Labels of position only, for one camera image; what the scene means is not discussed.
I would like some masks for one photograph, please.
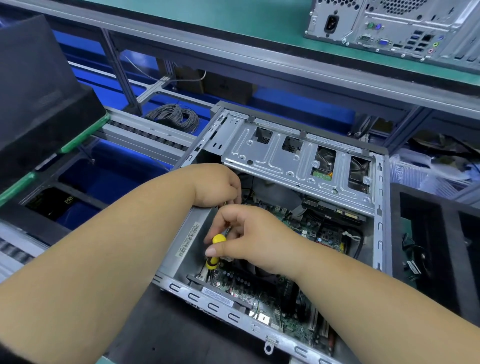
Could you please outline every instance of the coiled wire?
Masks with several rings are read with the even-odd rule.
[[[153,121],[168,120],[186,133],[193,133],[200,124],[195,111],[182,108],[179,104],[165,104],[145,115]]]

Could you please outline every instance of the finger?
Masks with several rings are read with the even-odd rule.
[[[241,204],[241,182],[240,178],[236,175],[236,173],[230,170],[230,174],[228,176],[230,185],[237,190],[237,197],[233,199],[235,204]]]
[[[227,240],[237,239],[243,235],[243,226],[234,226],[227,234]]]
[[[205,236],[205,243],[211,243],[212,238],[223,232],[230,225],[242,225],[250,206],[226,205],[222,206],[216,213],[210,230]]]
[[[205,251],[205,256],[228,256],[234,259],[245,259],[247,249],[244,238],[228,240],[217,244],[212,244]]]

